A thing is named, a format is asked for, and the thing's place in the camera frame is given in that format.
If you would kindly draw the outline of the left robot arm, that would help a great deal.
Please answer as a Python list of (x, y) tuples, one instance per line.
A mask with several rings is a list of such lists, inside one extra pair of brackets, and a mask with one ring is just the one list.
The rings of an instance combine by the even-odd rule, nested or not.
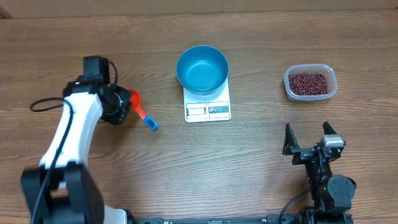
[(110, 79), (114, 63), (101, 56), (83, 59), (83, 74), (57, 98), (62, 117), (36, 169), (21, 175), (31, 223), (135, 223), (126, 209), (105, 205), (87, 169), (99, 120), (121, 124), (131, 109), (131, 92)]

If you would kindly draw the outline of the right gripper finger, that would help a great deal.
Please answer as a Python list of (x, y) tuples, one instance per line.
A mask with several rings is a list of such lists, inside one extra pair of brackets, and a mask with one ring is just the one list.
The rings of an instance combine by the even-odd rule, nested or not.
[(323, 131), (324, 135), (336, 134), (336, 131), (331, 127), (331, 125), (327, 121), (323, 123)]
[(284, 140), (282, 154), (293, 155), (298, 151), (298, 149), (299, 149), (299, 144), (295, 138), (294, 131), (290, 123), (287, 123), (285, 125), (285, 140)]

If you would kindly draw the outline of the red measuring scoop blue handle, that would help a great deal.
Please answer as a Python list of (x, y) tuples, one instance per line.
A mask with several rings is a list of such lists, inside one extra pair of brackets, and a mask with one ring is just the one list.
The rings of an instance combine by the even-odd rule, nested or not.
[(153, 132), (157, 131), (159, 126), (156, 121), (149, 116), (146, 111), (142, 108), (142, 97), (137, 90), (129, 90), (131, 93), (130, 102), (131, 102), (131, 109), (134, 110), (143, 122), (150, 128)]

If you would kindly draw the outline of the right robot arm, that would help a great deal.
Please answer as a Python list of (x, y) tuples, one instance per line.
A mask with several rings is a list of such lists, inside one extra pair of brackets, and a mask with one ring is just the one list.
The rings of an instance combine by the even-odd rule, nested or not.
[[(301, 148), (292, 126), (285, 126), (282, 154), (292, 156), (293, 165), (304, 165), (309, 188), (290, 200), (279, 214), (278, 223), (353, 223), (346, 212), (351, 209), (356, 182), (344, 175), (334, 175), (330, 163), (339, 159), (346, 141), (330, 126), (323, 123), (324, 135), (311, 148)], [(311, 194), (312, 206), (296, 215), (286, 214), (296, 200)]]

